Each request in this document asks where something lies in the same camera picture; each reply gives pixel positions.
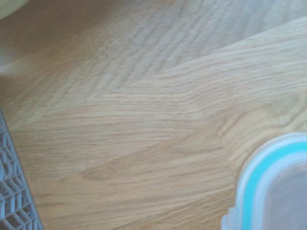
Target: transparent plastic lid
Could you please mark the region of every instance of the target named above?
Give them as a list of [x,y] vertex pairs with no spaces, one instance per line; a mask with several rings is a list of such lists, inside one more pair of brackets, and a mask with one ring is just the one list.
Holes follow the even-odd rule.
[[222,230],[307,229],[307,134],[292,133],[260,147],[240,175],[236,206]]
[[263,214],[264,230],[307,229],[306,162],[285,170],[273,181]]

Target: container lid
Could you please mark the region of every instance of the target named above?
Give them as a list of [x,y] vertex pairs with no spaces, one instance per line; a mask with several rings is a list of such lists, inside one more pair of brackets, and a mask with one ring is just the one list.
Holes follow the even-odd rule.
[[291,133],[260,147],[243,170],[236,206],[222,230],[307,228],[307,133]]

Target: wooden table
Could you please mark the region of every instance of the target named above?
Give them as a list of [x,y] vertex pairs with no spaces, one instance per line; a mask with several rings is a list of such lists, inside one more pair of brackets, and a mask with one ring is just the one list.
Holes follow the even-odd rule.
[[32,0],[0,105],[46,230],[218,230],[254,149],[307,130],[300,0]]

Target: teal silicone seal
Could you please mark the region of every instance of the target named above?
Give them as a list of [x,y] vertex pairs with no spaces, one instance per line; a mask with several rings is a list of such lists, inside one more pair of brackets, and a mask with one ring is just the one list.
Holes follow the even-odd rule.
[[277,161],[298,152],[307,152],[307,141],[292,143],[280,147],[265,156],[253,169],[246,183],[243,206],[242,206],[242,230],[252,230],[252,211],[254,208],[254,197],[257,185],[265,172]]

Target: gray lattice pattern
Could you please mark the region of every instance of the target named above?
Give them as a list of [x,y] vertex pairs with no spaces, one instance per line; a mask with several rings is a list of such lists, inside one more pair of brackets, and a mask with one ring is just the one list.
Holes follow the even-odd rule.
[[0,230],[43,230],[1,111]]

